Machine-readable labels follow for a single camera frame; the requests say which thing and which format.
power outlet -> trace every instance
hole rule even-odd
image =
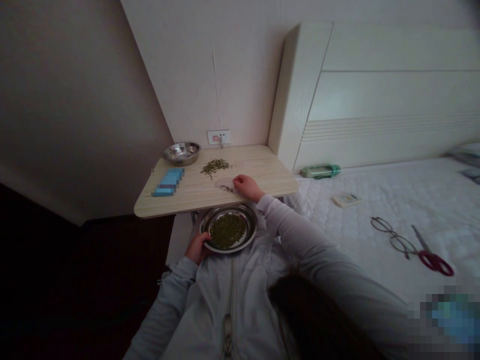
[[[230,144],[230,130],[207,131],[206,135],[210,145]]]

green thermos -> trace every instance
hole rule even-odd
[[[325,179],[340,174],[340,170],[339,165],[305,166],[300,173],[304,178]]]

dark hair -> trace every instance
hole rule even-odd
[[[287,354],[296,347],[305,359],[384,359],[363,333],[320,288],[297,272],[280,278],[268,290],[278,314]],[[295,344],[284,331],[286,323]]]

person's left hand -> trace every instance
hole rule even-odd
[[[186,249],[185,256],[192,260],[195,264],[200,266],[200,263],[208,255],[214,253],[212,250],[207,249],[204,246],[204,241],[211,239],[212,237],[209,235],[208,232],[205,231],[199,235],[199,232],[197,231],[195,236],[193,237],[193,240],[190,242],[190,245],[188,245],[188,248]]]

stainless steel bowl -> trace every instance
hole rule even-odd
[[[245,248],[252,242],[257,232],[258,221],[254,211],[245,205],[231,205],[224,207],[214,207],[209,210],[200,223],[199,233],[208,232],[215,221],[226,214],[233,214],[240,217],[246,224],[246,230],[239,241],[234,243],[229,249],[221,249],[215,246],[213,241],[205,241],[203,244],[206,248],[220,254],[231,254]]]
[[[201,149],[196,142],[179,142],[163,150],[161,157],[175,166],[188,166],[197,161]]]

